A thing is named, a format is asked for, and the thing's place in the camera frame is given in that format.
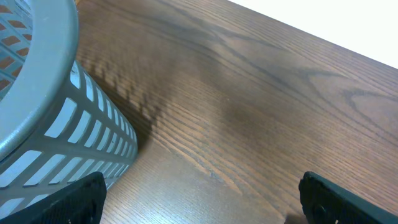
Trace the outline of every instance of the small dark object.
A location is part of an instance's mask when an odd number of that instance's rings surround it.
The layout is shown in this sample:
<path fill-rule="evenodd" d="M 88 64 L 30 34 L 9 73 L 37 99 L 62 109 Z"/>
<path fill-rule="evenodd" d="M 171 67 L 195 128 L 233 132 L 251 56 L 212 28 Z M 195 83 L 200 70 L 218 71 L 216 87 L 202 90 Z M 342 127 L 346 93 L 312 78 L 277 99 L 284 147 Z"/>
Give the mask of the small dark object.
<path fill-rule="evenodd" d="M 100 223 L 105 197 L 104 177 L 94 172 L 0 220 L 0 224 Z"/>
<path fill-rule="evenodd" d="M 392 224 L 395 215 L 365 201 L 314 172 L 298 185 L 300 202 L 309 224 Z"/>

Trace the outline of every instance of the wooden table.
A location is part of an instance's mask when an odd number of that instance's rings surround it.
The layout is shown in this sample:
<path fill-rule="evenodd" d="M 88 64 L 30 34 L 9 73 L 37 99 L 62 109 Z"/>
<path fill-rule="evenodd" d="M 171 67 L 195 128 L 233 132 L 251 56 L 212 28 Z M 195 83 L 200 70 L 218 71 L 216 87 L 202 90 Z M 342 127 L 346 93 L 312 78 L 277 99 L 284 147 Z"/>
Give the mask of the wooden table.
<path fill-rule="evenodd" d="M 398 215 L 396 69 L 226 0 L 78 10 L 77 58 L 139 138 L 103 223 L 305 223 L 307 170 Z"/>

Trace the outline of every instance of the basket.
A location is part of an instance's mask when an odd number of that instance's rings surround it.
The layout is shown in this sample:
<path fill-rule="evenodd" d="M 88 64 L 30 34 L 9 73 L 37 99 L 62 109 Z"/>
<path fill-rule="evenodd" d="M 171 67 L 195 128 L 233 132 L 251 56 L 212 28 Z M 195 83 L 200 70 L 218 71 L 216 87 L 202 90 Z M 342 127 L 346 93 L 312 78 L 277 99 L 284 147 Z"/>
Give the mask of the basket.
<path fill-rule="evenodd" d="M 73 0 L 0 0 L 0 38 L 0 218 L 95 171 L 109 189 L 137 138 L 75 61 Z"/>

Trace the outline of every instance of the basket rim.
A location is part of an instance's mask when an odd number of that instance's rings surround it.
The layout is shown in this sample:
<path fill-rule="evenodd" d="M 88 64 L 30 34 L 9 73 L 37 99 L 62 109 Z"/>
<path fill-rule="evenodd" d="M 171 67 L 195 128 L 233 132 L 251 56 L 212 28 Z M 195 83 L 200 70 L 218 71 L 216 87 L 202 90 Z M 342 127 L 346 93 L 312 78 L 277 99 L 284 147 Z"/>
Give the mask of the basket rim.
<path fill-rule="evenodd" d="M 32 40 L 18 78 L 0 101 L 0 161 L 29 137 L 56 99 L 78 47 L 78 16 L 72 0 L 27 3 Z"/>

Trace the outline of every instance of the white background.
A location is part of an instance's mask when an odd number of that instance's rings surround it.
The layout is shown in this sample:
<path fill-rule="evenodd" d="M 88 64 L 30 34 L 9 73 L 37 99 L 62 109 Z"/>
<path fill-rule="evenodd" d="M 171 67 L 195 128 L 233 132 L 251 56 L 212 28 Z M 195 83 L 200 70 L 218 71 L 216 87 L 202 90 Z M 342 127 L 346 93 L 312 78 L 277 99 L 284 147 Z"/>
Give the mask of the white background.
<path fill-rule="evenodd" d="M 398 68 L 398 0 L 230 0 Z"/>

